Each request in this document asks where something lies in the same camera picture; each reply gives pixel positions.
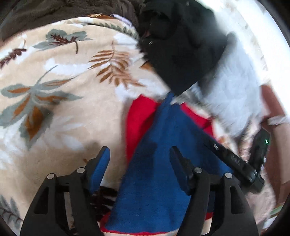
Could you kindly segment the person's right hand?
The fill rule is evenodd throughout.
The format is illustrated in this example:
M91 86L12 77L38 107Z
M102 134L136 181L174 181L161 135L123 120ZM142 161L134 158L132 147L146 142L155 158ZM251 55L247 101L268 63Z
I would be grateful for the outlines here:
M271 86L261 85L260 89L266 109L262 127L271 134L265 168L274 190L276 204L280 205L289 195L289 120L269 124L270 119L281 120L287 115Z

